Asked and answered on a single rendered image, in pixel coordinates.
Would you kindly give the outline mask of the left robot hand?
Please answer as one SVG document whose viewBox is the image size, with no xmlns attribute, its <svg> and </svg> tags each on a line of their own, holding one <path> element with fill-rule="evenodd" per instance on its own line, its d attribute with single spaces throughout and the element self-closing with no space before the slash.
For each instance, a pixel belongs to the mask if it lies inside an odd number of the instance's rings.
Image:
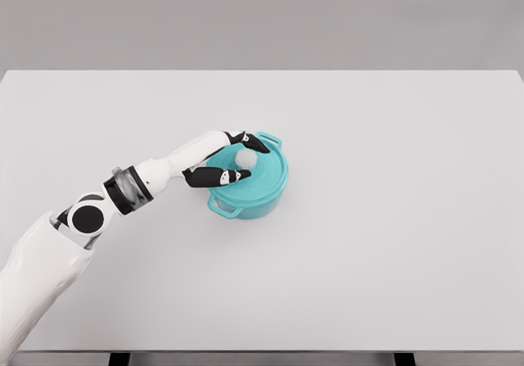
<svg viewBox="0 0 524 366">
<path fill-rule="evenodd" d="M 236 144 L 262 154 L 270 153 L 254 134 L 247 131 L 210 131 L 168 155 L 170 175 L 172 178 L 184 178 L 191 188 L 218 188 L 249 178 L 251 172 L 248 169 L 201 166 L 225 147 Z"/>
</svg>

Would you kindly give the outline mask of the teal pot lid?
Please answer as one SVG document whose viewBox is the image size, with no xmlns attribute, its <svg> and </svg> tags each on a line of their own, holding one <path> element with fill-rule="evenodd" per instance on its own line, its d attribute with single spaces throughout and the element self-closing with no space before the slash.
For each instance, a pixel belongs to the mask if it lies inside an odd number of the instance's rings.
<svg viewBox="0 0 524 366">
<path fill-rule="evenodd" d="M 286 157 L 280 146 L 268 142 L 269 153 L 260 153 L 235 144 L 225 147 L 212 156 L 207 167 L 230 170 L 249 170 L 251 176 L 235 183 L 211 188 L 221 201 L 232 201 L 236 205 L 263 204 L 282 193 L 288 178 Z"/>
</svg>

